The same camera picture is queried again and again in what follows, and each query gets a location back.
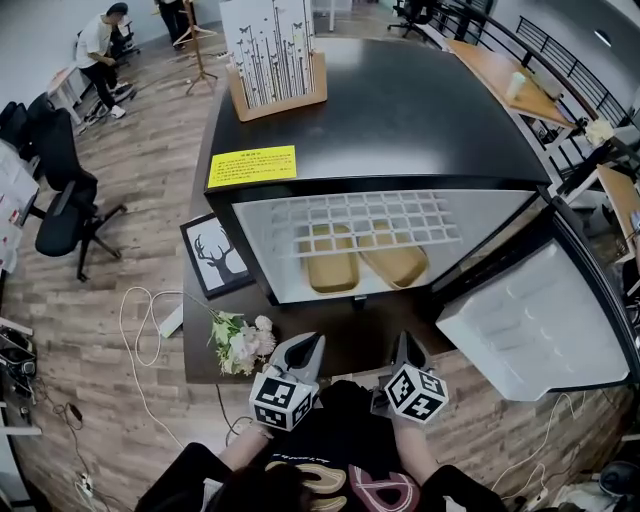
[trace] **black and white artwork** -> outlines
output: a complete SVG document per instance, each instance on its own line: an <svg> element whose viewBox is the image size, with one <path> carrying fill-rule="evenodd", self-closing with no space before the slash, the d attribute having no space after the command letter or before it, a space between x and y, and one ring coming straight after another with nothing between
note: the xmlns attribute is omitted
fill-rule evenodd
<svg viewBox="0 0 640 512"><path fill-rule="evenodd" d="M229 0L220 12L249 108L315 91L311 0Z"/></svg>
<svg viewBox="0 0 640 512"><path fill-rule="evenodd" d="M202 291L208 299L253 281L215 214L183 224L180 230Z"/></svg>

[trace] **hair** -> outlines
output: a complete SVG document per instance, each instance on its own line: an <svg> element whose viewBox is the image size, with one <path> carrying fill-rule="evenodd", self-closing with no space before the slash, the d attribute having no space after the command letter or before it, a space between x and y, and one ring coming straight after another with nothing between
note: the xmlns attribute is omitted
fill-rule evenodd
<svg viewBox="0 0 640 512"><path fill-rule="evenodd" d="M113 4L109 7L107 11L107 16L111 16L112 14L122 14L123 16L129 12L129 6L124 2L118 2L117 4Z"/></svg>
<svg viewBox="0 0 640 512"><path fill-rule="evenodd" d="M231 475L205 511L309 512L310 496L294 466L278 464L268 471L249 466Z"/></svg>

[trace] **black office chair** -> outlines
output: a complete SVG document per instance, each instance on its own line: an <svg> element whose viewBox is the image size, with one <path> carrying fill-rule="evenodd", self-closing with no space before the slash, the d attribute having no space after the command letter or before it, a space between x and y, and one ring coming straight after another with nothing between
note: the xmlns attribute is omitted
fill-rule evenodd
<svg viewBox="0 0 640 512"><path fill-rule="evenodd" d="M393 10L398 13L398 16L404 18L406 21L403 23L397 23L387 26L387 30L391 30L391 27L406 29L402 37L407 37L409 32L413 31L416 34L422 36L422 40L426 41L430 39L427 33L417 25L426 25L433 18L433 9L436 0L396 0L396 5L393 6ZM427 14L422 14L422 9L427 8Z"/></svg>
<svg viewBox="0 0 640 512"><path fill-rule="evenodd" d="M111 256L120 259L120 251L105 244L96 232L116 213L126 212L120 204L100 215L93 201L98 180L86 172L78 161L71 116L56 110L46 94L40 95L28 110L31 139L40 155L44 175L56 194L44 215L36 237L36 250L46 256L64 256L80 245L77 277L86 281L82 272L89 242L96 242Z"/></svg>
<svg viewBox="0 0 640 512"><path fill-rule="evenodd" d="M0 112L0 139L11 144L27 162L34 156L29 138L27 109L22 103L9 102Z"/></svg>

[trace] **deer picture frame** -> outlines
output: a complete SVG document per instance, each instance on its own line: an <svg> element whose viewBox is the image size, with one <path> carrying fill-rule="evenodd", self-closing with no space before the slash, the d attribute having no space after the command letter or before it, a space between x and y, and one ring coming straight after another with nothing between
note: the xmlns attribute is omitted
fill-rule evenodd
<svg viewBox="0 0 640 512"><path fill-rule="evenodd" d="M254 281L214 213L183 224L180 231L207 299Z"/></svg>

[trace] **fridge door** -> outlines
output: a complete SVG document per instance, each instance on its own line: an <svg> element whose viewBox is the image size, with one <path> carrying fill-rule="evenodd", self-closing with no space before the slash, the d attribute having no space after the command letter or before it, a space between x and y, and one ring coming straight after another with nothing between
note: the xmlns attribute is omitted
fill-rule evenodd
<svg viewBox="0 0 640 512"><path fill-rule="evenodd" d="M507 399L638 379L624 307L558 198L443 293L438 327Z"/></svg>

